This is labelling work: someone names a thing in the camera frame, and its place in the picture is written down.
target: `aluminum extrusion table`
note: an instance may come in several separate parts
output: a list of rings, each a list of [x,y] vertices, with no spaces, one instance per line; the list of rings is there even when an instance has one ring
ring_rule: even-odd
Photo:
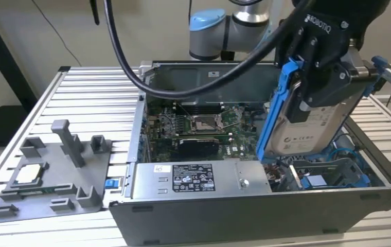
[[[137,88],[122,71],[112,67],[70,68],[58,72],[38,103],[0,156],[0,191],[20,160],[18,146],[28,136],[60,142],[50,132],[54,119],[68,119],[80,139],[102,134],[113,140],[108,177],[125,175],[128,144]],[[363,99],[351,115],[391,161],[391,112],[372,96]],[[120,193],[108,189],[104,205]],[[0,224],[0,246],[124,246],[108,210],[92,214]],[[369,214],[344,234],[293,237],[211,246],[391,246],[391,210]]]

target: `gray plastic tab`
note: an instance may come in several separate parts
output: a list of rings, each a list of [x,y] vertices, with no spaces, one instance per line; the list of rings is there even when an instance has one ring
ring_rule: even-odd
[[[56,188],[54,192],[57,195],[69,195],[69,194],[76,194],[77,193],[77,188],[74,186],[74,184],[60,184],[57,187],[61,188]]]
[[[5,202],[8,202],[8,201],[13,201],[13,200],[21,200],[22,196],[18,194],[18,192],[4,192],[4,191],[1,191],[0,198]]]
[[[90,139],[90,147],[94,154],[106,153],[110,148],[106,145],[105,138],[102,135],[94,135]]]
[[[74,209],[74,205],[69,198],[52,199],[49,207],[52,208],[53,212]]]
[[[82,188],[78,188],[76,200],[81,207],[94,207],[102,203],[100,195],[96,193],[94,187],[90,187],[86,195]]]
[[[69,121],[68,120],[54,120],[50,126],[50,130],[60,136],[62,142],[62,152],[66,153],[72,159],[74,167],[80,168],[84,166],[85,162],[81,157],[81,152],[78,151],[78,138],[74,140],[69,132]]]
[[[9,204],[6,206],[0,206],[0,218],[16,216],[17,211],[18,211],[18,208],[13,204]]]
[[[40,157],[37,148],[44,148],[45,145],[38,137],[28,137],[22,142],[20,150],[26,158]]]

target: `blue latch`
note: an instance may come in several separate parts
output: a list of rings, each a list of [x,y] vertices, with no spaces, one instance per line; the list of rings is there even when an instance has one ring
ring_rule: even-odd
[[[106,179],[104,183],[105,189],[117,189],[118,188],[118,179]]]

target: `black cable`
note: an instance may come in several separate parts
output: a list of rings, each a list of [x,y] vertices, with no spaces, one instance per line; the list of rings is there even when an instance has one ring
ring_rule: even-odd
[[[337,135],[337,137],[336,137],[332,141],[336,142],[336,141],[339,140],[339,138],[340,138],[341,136],[344,136],[344,135],[347,135],[348,137],[351,137],[349,133],[343,133],[343,134],[340,134],[340,135]]]
[[[45,17],[45,15],[44,15],[44,13],[42,13],[42,10],[40,9],[40,7],[38,7],[36,1],[34,1],[34,0],[30,0],[30,1],[32,1],[32,3],[34,4],[37,10],[40,11],[40,13],[41,13],[41,15],[42,15],[42,18],[45,19],[45,21],[46,21],[48,24],[50,25],[53,31],[56,32],[56,34],[57,34],[57,36],[58,36],[58,38],[60,38],[60,40],[61,40],[61,42],[62,42],[64,48],[65,48],[66,51],[70,53],[70,55],[72,55],[72,57],[74,58],[74,60],[77,61],[78,65],[82,66],[81,63],[80,63],[80,61],[78,61],[78,59],[77,59],[77,57],[73,55],[72,51],[70,51],[69,48],[66,47],[66,44],[65,44],[65,42],[64,42],[64,39],[61,38],[61,35],[60,35],[58,31],[56,30],[56,28],[54,28],[54,26],[52,25],[50,21],[49,21],[48,18]]]
[[[192,0],[189,0],[189,6],[188,6],[188,26],[191,24],[191,9],[192,9]]]
[[[386,107],[388,106],[390,99],[391,99],[391,94],[390,94],[388,99],[387,99],[387,102],[386,102]]]
[[[252,1],[229,0],[231,3],[233,3],[233,4],[236,4],[236,5],[240,5],[240,6],[248,6],[248,5],[252,5],[252,4],[259,3],[260,1],[263,1],[263,0],[252,0]]]
[[[219,89],[221,86],[232,82],[253,65],[267,56],[267,54],[273,50],[275,46],[284,39],[285,35],[295,29],[297,23],[301,23],[304,20],[304,15],[313,4],[315,0],[303,0],[296,6],[295,10],[291,12],[288,18],[284,20],[283,24],[275,30],[272,35],[267,37],[263,45],[249,54],[243,62],[240,62],[223,76],[220,76],[216,80],[209,82],[208,84],[199,86],[193,89],[185,91],[169,91],[154,89],[149,87],[142,81],[138,79],[137,75],[130,69],[130,66],[126,62],[126,58],[124,52],[120,47],[120,42],[117,38],[114,18],[113,18],[113,8],[112,8],[112,0],[105,0],[105,18],[108,31],[110,36],[110,41],[117,57],[117,61],[120,66],[126,74],[126,77],[133,82],[134,86],[138,87],[145,93],[150,94],[157,98],[164,99],[184,99],[207,92],[211,92]]]

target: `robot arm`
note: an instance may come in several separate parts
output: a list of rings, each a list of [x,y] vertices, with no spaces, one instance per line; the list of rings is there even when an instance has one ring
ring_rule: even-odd
[[[368,24],[388,0],[317,0],[304,22],[276,48],[279,87],[257,144],[261,161],[311,155],[328,146],[359,100],[371,92],[375,68],[359,49]]]

